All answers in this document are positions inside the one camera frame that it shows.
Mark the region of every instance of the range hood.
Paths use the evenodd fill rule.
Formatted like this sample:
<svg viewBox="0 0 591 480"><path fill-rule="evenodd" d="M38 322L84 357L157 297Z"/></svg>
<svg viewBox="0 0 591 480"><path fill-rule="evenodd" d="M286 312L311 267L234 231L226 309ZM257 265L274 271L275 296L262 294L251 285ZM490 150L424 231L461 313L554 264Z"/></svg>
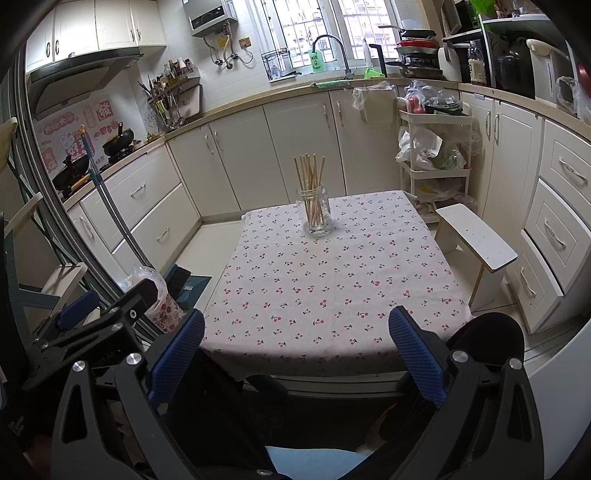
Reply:
<svg viewBox="0 0 591 480"><path fill-rule="evenodd" d="M139 48L117 48L57 61L29 76L31 115L40 120L105 88L124 68L142 56Z"/></svg>

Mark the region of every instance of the white stool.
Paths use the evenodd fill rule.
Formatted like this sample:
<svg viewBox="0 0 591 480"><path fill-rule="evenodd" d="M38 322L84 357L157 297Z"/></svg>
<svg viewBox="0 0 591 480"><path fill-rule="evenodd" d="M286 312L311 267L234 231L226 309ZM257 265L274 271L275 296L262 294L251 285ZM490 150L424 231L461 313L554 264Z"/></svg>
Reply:
<svg viewBox="0 0 591 480"><path fill-rule="evenodd" d="M464 204L439 208L435 213L440 219L435 241L442 253L454 251L461 240L480 260L480 272L468 303L471 309L478 310L495 299L505 267L517 260L517 253Z"/></svg>

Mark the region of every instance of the black pot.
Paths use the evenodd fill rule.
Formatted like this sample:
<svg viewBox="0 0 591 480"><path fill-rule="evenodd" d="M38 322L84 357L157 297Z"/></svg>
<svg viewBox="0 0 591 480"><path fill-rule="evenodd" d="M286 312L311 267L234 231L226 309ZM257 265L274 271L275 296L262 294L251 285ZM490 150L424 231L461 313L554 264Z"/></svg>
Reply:
<svg viewBox="0 0 591 480"><path fill-rule="evenodd" d="M59 172L51 181L56 190L66 192L69 188L80 180L88 171L88 155L84 155L77 160L72 161L72 156L68 155L63 161L66 168Z"/></svg>
<svg viewBox="0 0 591 480"><path fill-rule="evenodd" d="M103 150L107 157L114 157L126 147L129 147L134 141L134 131L130 128L123 130L123 123L119 124L119 131L115 137L110 138L103 145Z"/></svg>

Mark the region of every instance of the tile floor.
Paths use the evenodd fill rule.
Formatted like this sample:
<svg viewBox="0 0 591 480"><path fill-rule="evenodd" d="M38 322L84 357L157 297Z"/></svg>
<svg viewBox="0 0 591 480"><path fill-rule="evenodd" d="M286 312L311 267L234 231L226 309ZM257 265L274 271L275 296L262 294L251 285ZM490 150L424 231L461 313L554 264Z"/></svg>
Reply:
<svg viewBox="0 0 591 480"><path fill-rule="evenodd" d="M212 277L195 305L199 310L205 310L241 235L241 220L206 224L197 231L180 254L177 260L178 265L195 274ZM446 259L465 298L469 299L480 267L478 260L469 250L464 251L459 247L447 254ZM502 287L493 302L489 303L485 309L472 313L477 316L490 310L506 313L521 325L526 345L525 369L529 374L554 356L582 326L577 323L563 322L543 332L528 335L521 312L506 280L503 280Z"/></svg>

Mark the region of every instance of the metal bolt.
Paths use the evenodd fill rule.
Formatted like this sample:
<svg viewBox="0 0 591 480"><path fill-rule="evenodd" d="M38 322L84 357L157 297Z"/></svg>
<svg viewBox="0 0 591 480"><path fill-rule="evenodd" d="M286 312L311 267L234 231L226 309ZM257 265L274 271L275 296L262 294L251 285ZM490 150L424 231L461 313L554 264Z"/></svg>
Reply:
<svg viewBox="0 0 591 480"><path fill-rule="evenodd" d="M509 360L509 366L513 370L521 370L521 367L523 367L523 364L521 363L521 360L519 360L518 358L512 358L511 360Z"/></svg>
<svg viewBox="0 0 591 480"><path fill-rule="evenodd" d="M141 361L141 353L130 353L128 356L125 357L125 363L127 363L128 365L137 365Z"/></svg>
<svg viewBox="0 0 591 480"><path fill-rule="evenodd" d="M468 361L468 354L462 350L456 350L452 353L452 358L459 364L465 364Z"/></svg>
<svg viewBox="0 0 591 480"><path fill-rule="evenodd" d="M82 372L85 368L86 362L84 360L78 360L77 362L74 362L74 365L72 365L72 370L76 373Z"/></svg>

